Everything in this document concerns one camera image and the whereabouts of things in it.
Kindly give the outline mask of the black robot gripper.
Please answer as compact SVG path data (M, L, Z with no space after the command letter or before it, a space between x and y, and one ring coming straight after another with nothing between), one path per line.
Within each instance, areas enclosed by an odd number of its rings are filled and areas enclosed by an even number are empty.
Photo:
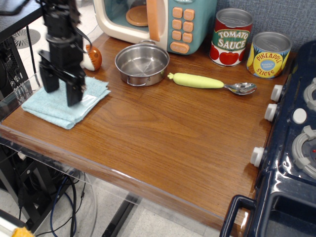
M47 93L59 88L59 79L66 82L67 105L71 107L82 100L86 89L82 37L77 32L80 13L75 9L43 10L46 40L49 50L41 50L40 76Z

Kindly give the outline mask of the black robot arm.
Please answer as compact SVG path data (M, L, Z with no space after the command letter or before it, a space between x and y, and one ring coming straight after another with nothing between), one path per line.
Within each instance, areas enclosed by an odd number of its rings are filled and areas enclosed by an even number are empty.
M44 89L51 93L59 89L59 81L66 84L69 107L82 100L85 89L83 36L77 28L80 13L75 0L40 0L46 41L49 50L40 50L39 71Z

